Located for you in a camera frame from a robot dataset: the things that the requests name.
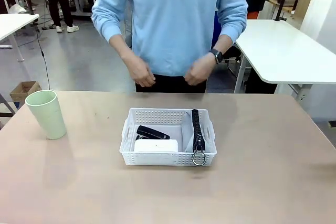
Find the sweatshirt sleeve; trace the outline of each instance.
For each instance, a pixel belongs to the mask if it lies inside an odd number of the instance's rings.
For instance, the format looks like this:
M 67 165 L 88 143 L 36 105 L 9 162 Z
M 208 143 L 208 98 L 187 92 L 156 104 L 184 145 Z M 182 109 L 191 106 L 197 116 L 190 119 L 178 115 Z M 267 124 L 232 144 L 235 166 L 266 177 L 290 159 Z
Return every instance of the sweatshirt sleeve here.
M 120 21 L 123 20 L 127 0 L 96 0 L 92 8 L 92 21 L 107 41 L 121 34 Z
M 217 0 L 220 35 L 227 35 L 235 42 L 246 28 L 246 0 Z

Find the sweatshirt cuff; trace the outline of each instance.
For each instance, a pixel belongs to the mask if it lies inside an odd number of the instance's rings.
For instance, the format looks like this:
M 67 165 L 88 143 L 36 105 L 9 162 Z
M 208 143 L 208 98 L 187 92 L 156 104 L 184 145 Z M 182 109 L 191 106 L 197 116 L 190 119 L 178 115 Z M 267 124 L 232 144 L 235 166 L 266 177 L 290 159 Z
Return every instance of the sweatshirt cuff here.
M 220 32 L 220 35 L 229 36 L 232 42 L 235 43 L 240 35 L 240 32 L 233 26 L 224 26 Z
M 102 36 L 107 40 L 107 42 L 110 41 L 110 38 L 116 34 L 121 35 L 120 28 L 116 26 L 114 23 L 105 23 L 102 30 L 101 30 Z

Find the metal ring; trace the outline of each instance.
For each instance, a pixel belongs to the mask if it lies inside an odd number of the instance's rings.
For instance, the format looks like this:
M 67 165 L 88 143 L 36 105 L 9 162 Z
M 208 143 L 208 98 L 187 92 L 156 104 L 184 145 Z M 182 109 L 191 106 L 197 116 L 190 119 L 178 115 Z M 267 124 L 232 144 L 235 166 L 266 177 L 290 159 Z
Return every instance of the metal ring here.
M 204 160 L 203 160 L 203 162 L 201 164 L 198 164 L 195 161 L 195 156 L 196 156 L 197 153 L 201 153 L 203 155 L 203 159 Z M 206 163 L 206 156 L 205 156 L 205 154 L 202 151 L 200 151 L 200 152 L 195 151 L 194 154 L 192 155 L 192 160 L 193 160 L 194 165 L 196 165 L 196 166 L 202 166 L 202 165 L 204 165 Z

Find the key ring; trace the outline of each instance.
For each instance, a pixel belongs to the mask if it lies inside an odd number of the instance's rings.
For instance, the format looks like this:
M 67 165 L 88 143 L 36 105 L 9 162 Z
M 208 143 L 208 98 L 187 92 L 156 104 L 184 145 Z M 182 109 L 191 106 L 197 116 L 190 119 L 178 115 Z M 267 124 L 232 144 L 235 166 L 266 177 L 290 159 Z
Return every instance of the key ring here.
M 201 153 L 203 155 L 203 162 L 201 164 L 196 163 L 196 161 L 195 161 L 195 156 L 196 156 L 197 153 Z M 201 151 L 197 151 L 197 149 L 195 150 L 194 154 L 192 155 L 192 160 L 193 160 L 194 165 L 196 165 L 196 166 L 202 166 L 206 163 L 206 155 L 203 153 L 202 147 L 201 147 Z

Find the man in blue sweatshirt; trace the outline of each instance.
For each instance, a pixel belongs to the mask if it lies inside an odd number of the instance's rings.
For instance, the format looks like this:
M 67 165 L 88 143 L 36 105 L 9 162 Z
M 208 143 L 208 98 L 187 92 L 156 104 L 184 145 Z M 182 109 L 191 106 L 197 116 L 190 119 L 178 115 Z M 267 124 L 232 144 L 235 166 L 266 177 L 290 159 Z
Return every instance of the man in blue sweatshirt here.
M 204 93 L 223 53 L 246 27 L 245 0 L 129 0 L 132 50 L 121 37 L 127 0 L 97 0 L 92 20 L 126 64 L 137 92 Z M 211 48 L 214 14 L 222 32 Z

